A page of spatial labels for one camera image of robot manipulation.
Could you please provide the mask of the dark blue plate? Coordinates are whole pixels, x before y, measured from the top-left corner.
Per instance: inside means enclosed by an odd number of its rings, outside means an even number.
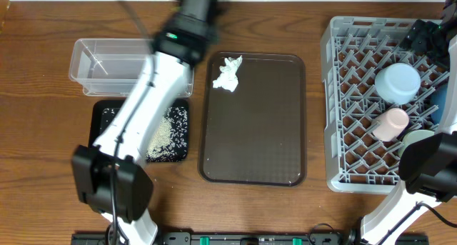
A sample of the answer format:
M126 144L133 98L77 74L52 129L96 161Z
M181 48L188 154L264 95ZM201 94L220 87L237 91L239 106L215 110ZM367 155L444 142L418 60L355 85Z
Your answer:
M447 88L448 84L441 85L431 94L431 106L436 105L438 107L438 109L431 114L431 119L434 124L439 124L441 121L446 104Z

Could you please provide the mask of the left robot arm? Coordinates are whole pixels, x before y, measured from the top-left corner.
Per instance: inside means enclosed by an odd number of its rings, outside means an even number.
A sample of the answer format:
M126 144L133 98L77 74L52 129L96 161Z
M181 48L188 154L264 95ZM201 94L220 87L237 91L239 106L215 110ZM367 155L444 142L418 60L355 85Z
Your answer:
M223 0L178 0L177 10L150 34L127 0L117 0L149 50L139 78L117 115L91 146L71 157L79 201L110 220L105 244L153 244L158 226L148 207L154 185L144 157L163 115L214 42Z

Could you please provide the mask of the light blue bowl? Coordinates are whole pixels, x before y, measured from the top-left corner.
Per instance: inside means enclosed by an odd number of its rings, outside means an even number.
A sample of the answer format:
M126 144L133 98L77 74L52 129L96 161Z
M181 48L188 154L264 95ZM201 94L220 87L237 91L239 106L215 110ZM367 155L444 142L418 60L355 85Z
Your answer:
M390 104L407 104L413 100L420 86L419 73L405 63L392 64L378 72L375 78L376 92Z

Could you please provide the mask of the pile of rice grains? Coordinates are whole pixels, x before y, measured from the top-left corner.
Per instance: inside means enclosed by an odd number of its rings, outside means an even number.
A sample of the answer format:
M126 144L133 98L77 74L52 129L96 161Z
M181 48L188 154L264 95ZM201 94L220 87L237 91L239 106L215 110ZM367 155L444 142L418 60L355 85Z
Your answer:
M189 150L189 110L172 106L162 117L142 159L146 163L178 162Z

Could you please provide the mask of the mint green bowl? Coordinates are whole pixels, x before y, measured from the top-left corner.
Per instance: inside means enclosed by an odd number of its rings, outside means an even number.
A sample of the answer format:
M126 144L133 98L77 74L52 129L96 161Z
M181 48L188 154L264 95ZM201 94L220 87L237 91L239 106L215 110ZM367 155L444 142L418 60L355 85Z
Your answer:
M431 137L433 135L434 135L433 131L425 130L425 129L419 129L419 130L408 132L402 139L403 146L398 150L398 156L402 157L404 151L406 150L406 148L409 145L416 143L417 141L421 141L423 139Z

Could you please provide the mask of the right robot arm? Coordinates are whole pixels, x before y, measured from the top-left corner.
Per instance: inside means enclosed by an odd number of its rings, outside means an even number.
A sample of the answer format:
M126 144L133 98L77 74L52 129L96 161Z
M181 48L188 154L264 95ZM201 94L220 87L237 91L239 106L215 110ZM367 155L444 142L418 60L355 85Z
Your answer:
M409 145L400 160L400 181L370 214L360 218L342 244L395 244L398 237L426 211L446 226L436 207L456 195L456 0L446 0L442 22L424 37L413 26L407 49L427 53L449 70L445 108L433 136Z

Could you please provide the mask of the pink cup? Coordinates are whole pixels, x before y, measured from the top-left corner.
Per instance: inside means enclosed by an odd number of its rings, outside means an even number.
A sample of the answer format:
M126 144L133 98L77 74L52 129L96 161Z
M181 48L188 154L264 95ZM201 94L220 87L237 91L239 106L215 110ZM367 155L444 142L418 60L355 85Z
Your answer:
M377 127L372 134L381 141L396 138L409 124L408 114L400 108L392 108L373 120Z

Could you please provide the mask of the white tissue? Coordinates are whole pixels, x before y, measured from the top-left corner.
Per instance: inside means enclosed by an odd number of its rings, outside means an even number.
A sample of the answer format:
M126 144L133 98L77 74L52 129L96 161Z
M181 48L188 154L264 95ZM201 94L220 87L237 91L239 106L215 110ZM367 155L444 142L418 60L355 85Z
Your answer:
M213 81L213 88L222 88L230 92L234 92L238 86L238 77L236 72L241 66L243 57L238 58L227 57L224 59L224 66L219 67L220 74L216 80Z

